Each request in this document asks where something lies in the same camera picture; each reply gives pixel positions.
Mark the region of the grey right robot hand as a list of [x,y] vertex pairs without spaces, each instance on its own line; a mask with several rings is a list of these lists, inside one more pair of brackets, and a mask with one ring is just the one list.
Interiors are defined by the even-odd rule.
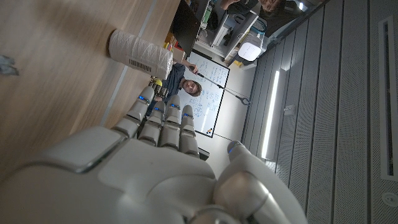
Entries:
[[301,205],[238,141],[216,176],[200,159],[190,106],[143,89],[113,128],[73,134],[1,182],[2,223],[306,223]]

